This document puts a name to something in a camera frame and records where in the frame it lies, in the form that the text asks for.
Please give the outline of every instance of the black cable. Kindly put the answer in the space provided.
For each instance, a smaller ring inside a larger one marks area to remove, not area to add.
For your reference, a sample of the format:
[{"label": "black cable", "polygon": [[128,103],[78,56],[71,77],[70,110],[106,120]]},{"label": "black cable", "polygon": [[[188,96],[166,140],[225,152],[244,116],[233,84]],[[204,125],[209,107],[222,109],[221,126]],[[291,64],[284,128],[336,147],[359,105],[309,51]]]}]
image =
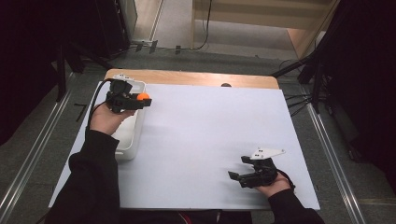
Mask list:
[{"label": "black cable", "polygon": [[95,92],[95,95],[93,96],[93,99],[92,99],[92,103],[91,103],[91,108],[90,108],[90,114],[88,115],[88,123],[87,123],[87,131],[90,129],[90,125],[91,125],[91,119],[92,119],[92,114],[93,114],[93,112],[96,110],[96,108],[97,107],[95,107],[95,103],[96,103],[96,99],[97,99],[97,97],[98,97],[98,94],[99,94],[99,91],[102,89],[102,87],[105,85],[105,83],[107,83],[108,81],[113,81],[114,79],[113,78],[107,78],[107,79],[105,79],[100,85],[99,85],[99,87],[98,87],[98,89],[96,90],[96,92]]},{"label": "black cable", "polygon": [[300,105],[300,104],[302,104],[302,103],[310,103],[311,100],[312,100],[312,98],[303,99],[303,100],[300,101],[300,102],[297,102],[297,103],[293,103],[293,104],[288,105],[288,108],[292,108],[292,107],[297,106],[297,105]]},{"label": "black cable", "polygon": [[328,92],[328,85],[331,82],[331,77],[327,76],[326,74],[322,76],[322,89],[327,93]]},{"label": "black cable", "polygon": [[279,170],[279,169],[276,169],[276,170],[277,170],[278,172],[280,172],[283,176],[285,176],[286,179],[288,179],[290,188],[291,188],[292,190],[294,190],[294,189],[296,188],[296,186],[293,184],[293,182],[291,181],[291,179],[290,179],[290,177],[288,176],[288,174],[286,174],[285,172],[283,172],[283,171],[281,171],[281,170]]},{"label": "black cable", "polygon": [[300,95],[286,95],[285,96],[289,96],[288,98],[285,98],[285,100],[290,100],[296,97],[308,97],[311,96],[312,94],[300,94]]},{"label": "black cable", "polygon": [[310,102],[306,102],[303,106],[301,106],[300,108],[298,108],[296,111],[294,111],[292,114],[290,114],[291,117],[295,116],[296,114],[298,114],[301,110],[304,109],[304,107],[306,105],[308,105]]},{"label": "black cable", "polygon": [[204,23],[204,19],[202,19],[202,28],[204,29],[204,33],[206,34],[206,28],[205,28],[205,23]]},{"label": "black cable", "polygon": [[[288,61],[292,61],[292,59],[287,59],[287,60],[283,61],[283,62],[279,65],[278,71],[281,70],[282,64],[285,63],[285,62],[288,62]],[[297,67],[297,68],[295,68],[295,69],[297,69],[297,70],[301,73],[300,67]]]},{"label": "black cable", "polygon": [[104,103],[107,103],[108,101],[103,101],[102,103],[100,103],[99,105],[96,105],[95,106],[95,108],[93,109],[93,111],[92,111],[92,114],[96,111],[96,109],[100,106],[100,105],[102,105],[102,104],[104,104]]},{"label": "black cable", "polygon": [[47,217],[47,215],[49,214],[49,212],[47,212],[42,218],[40,218],[35,224],[40,224],[41,222],[43,222],[45,219],[46,219],[46,217]]},{"label": "black cable", "polygon": [[205,36],[204,44],[202,44],[200,47],[192,49],[192,50],[200,50],[206,44],[207,39],[209,38],[209,21],[210,21],[210,12],[212,11],[212,2],[213,2],[213,0],[210,0],[210,2],[209,2],[209,10],[207,12],[206,36]]}]

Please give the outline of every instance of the white container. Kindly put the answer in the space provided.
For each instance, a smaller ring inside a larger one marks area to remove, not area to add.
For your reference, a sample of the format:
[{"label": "white container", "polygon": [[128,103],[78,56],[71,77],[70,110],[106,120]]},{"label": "white container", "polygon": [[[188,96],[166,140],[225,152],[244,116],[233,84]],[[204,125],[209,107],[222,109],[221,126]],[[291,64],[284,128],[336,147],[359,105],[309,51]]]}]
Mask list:
[{"label": "white container", "polygon": [[[130,93],[140,93],[144,92],[146,89],[146,83],[144,82],[128,79],[128,83],[133,86]],[[117,129],[117,131],[113,133],[112,136],[115,139],[120,140],[116,149],[116,160],[131,160],[136,156],[137,149],[139,147],[139,139],[145,117],[145,111],[145,107],[143,107],[143,109],[136,110],[134,115],[126,119]]]}]

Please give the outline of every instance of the white table surface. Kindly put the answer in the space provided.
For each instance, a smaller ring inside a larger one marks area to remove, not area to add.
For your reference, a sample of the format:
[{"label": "white table surface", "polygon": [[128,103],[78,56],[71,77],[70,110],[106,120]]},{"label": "white table surface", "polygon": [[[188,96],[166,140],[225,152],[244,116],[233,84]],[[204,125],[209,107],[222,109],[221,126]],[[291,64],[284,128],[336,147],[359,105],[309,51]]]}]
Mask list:
[{"label": "white table surface", "polygon": [[[105,99],[105,85],[97,103]],[[133,209],[270,209],[255,189],[228,171],[253,173],[241,162],[257,147],[285,149],[273,157],[297,186],[305,207],[319,210],[289,110],[280,90],[148,84],[137,156],[119,161],[120,205]],[[84,142],[87,116],[70,155]],[[66,163],[49,207],[70,170]]]}]

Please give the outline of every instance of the black curtain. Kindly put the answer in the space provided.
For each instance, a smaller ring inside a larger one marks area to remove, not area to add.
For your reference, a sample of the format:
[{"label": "black curtain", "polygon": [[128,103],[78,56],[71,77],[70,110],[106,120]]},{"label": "black curtain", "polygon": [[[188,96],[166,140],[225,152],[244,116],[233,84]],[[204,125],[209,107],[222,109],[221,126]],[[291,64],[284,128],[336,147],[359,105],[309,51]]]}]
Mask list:
[{"label": "black curtain", "polygon": [[61,5],[26,0],[0,3],[0,145],[58,82],[51,63],[62,41]]},{"label": "black curtain", "polygon": [[341,1],[337,11],[344,8],[350,10],[321,55],[328,89],[359,132],[349,144],[396,192],[396,2]]}]

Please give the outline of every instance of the person's right hand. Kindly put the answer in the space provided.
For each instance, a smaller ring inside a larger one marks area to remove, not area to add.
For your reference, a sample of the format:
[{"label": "person's right hand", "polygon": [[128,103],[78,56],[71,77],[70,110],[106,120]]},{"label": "person's right hand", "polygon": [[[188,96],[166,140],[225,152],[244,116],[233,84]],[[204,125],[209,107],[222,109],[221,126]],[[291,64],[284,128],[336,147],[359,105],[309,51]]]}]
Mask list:
[{"label": "person's right hand", "polygon": [[255,188],[259,192],[263,193],[267,198],[274,194],[284,190],[290,189],[289,180],[280,173],[277,173],[277,177],[270,186],[259,186]]},{"label": "person's right hand", "polygon": [[133,116],[134,112],[134,110],[125,110],[120,113],[114,113],[107,104],[97,105],[96,110],[92,114],[90,129],[111,135],[125,119]]}]

